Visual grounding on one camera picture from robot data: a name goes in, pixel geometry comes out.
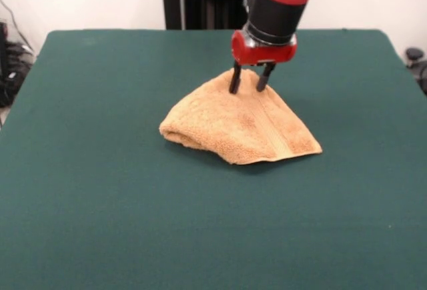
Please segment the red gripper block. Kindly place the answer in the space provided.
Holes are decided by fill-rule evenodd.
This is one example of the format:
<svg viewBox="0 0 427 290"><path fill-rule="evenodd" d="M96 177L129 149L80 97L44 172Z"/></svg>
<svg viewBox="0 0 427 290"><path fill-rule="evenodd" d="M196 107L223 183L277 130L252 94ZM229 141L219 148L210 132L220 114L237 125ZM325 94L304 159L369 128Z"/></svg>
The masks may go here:
<svg viewBox="0 0 427 290"><path fill-rule="evenodd" d="M264 45L250 37L244 30L234 31L232 35L232 55L234 60L233 75L229 92L236 94L240 86L241 65L261 65L265 63L256 89L263 91L276 64L290 61L298 48L296 35L286 45Z"/></svg>

